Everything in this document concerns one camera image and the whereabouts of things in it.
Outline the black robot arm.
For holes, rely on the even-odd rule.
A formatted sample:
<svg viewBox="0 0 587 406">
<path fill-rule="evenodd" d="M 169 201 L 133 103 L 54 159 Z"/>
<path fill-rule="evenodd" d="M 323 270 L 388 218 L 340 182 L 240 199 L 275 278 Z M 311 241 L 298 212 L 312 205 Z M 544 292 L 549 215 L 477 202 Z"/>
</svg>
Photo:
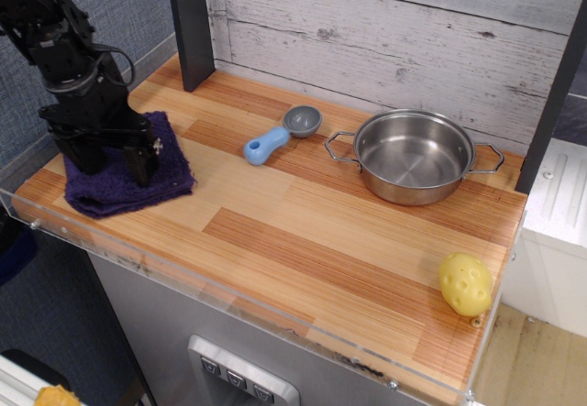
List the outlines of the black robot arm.
<svg viewBox="0 0 587 406">
<path fill-rule="evenodd" d="M 159 167 L 160 141 L 148 118 L 128 104 L 116 48 L 97 44 L 86 12 L 72 0 L 1 0 L 1 33 L 37 67 L 57 100 L 39 116 L 61 153 L 85 174 L 106 165 L 107 148 L 121 151 L 137 185 Z"/>
</svg>

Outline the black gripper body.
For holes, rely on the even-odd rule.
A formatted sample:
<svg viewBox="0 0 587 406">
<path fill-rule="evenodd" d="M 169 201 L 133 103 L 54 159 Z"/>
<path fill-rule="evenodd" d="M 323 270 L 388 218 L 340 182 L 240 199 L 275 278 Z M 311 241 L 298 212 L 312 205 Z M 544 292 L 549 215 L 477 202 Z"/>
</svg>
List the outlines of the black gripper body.
<svg viewBox="0 0 587 406">
<path fill-rule="evenodd" d="M 126 85 L 106 71 L 94 69 L 77 80 L 51 84 L 48 90 L 57 103 L 41 107 L 39 115 L 64 152 L 160 152 L 161 140 L 154 136 L 151 122 L 129 106 Z"/>
</svg>

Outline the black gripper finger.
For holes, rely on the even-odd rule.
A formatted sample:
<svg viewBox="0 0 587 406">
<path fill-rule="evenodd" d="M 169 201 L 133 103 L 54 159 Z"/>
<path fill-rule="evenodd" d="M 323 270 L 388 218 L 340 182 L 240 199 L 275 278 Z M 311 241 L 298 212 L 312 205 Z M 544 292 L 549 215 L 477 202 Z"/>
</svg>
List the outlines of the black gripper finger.
<svg viewBox="0 0 587 406">
<path fill-rule="evenodd" d="M 159 150 L 159 142 L 140 148 L 123 147 L 123 157 L 138 186 L 147 187 L 150 185 L 150 180 L 159 167 Z"/>
<path fill-rule="evenodd" d="M 60 152 L 81 172 L 93 175 L 102 170 L 107 157 L 101 147 L 88 143 L 84 137 L 62 137 L 53 139 Z"/>
</svg>

